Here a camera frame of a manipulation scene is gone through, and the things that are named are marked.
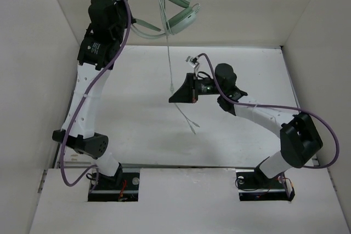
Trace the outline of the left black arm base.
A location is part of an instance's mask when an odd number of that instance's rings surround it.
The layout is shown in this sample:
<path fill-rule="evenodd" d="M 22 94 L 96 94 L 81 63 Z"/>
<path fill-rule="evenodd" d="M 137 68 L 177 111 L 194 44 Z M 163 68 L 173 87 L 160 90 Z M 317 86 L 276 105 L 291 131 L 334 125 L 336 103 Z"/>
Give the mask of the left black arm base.
<path fill-rule="evenodd" d="M 90 180 L 88 202 L 137 202 L 139 199 L 140 171 L 123 172 L 119 185 L 114 185 L 100 174 L 87 174 Z"/>

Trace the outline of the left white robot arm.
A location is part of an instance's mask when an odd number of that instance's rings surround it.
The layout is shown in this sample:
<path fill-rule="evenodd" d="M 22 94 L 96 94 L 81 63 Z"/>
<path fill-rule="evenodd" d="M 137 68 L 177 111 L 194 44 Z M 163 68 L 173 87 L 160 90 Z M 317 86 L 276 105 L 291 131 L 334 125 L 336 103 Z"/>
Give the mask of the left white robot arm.
<path fill-rule="evenodd" d="M 103 87 L 126 45 L 132 16 L 127 0 L 91 0 L 88 15 L 71 106 L 52 139 L 61 144 L 60 163 L 67 147 L 86 155 L 93 160 L 97 177 L 114 189 L 122 184 L 121 164 L 107 148 L 109 138 L 96 132 L 95 120 Z"/>

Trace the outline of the mint green headphones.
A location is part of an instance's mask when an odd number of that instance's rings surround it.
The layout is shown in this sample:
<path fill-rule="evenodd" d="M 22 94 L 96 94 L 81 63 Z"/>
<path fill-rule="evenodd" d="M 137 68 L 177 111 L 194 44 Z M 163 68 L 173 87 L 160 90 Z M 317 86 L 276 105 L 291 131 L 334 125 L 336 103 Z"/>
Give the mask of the mint green headphones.
<path fill-rule="evenodd" d="M 171 17 L 167 18 L 165 2 L 169 1 L 183 10 Z M 196 3 L 191 5 L 192 0 L 158 0 L 160 9 L 162 28 L 158 28 L 142 19 L 135 18 L 131 25 L 131 30 L 144 39 L 159 39 L 162 37 L 174 36 L 189 27 L 197 17 L 201 6 Z"/>

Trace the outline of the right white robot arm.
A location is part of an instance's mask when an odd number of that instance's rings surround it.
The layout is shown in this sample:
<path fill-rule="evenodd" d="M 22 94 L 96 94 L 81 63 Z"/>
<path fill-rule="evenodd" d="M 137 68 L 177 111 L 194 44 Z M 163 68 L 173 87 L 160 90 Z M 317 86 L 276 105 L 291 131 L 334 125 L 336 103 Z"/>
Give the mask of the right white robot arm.
<path fill-rule="evenodd" d="M 252 121 L 280 139 L 280 150 L 254 169 L 255 183 L 266 187 L 290 168 L 303 167 L 323 146 L 312 118 L 306 113 L 294 115 L 278 109 L 259 107 L 254 98 L 236 86 L 237 75 L 225 63 L 214 70 L 215 78 L 199 79 L 187 73 L 182 86 L 168 99 L 170 103 L 194 104 L 200 95 L 223 92 L 217 99 L 220 108 L 234 116 Z"/>

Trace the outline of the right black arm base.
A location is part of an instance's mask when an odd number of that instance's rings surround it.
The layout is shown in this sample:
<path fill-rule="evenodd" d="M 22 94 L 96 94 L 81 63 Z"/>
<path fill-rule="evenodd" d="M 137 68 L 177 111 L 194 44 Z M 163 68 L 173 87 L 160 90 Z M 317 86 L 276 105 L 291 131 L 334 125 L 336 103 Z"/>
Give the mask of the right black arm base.
<path fill-rule="evenodd" d="M 292 181 L 284 173 L 261 183 L 254 177 L 253 170 L 239 170 L 236 172 L 235 186 L 242 202 L 292 202 L 296 195 Z"/>

